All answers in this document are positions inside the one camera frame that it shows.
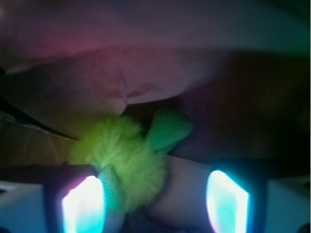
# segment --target green fabric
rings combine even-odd
[[[153,151],[169,152],[180,140],[192,130],[190,119],[174,110],[158,110],[146,136]]]
[[[102,173],[108,209],[119,213],[149,204],[162,188],[165,154],[150,149],[140,125],[112,116],[95,125],[77,142],[70,164],[91,164]]]

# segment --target bright led light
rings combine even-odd
[[[225,173],[216,170],[207,181],[207,212],[217,233],[245,233],[249,194]]]
[[[101,233],[104,228],[104,187],[88,176],[62,200],[64,233]]]

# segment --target white light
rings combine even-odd
[[[207,180],[207,212],[217,233],[245,233],[249,194],[225,173],[216,170]]]
[[[64,233],[101,233],[105,221],[104,187],[88,176],[62,200]]]

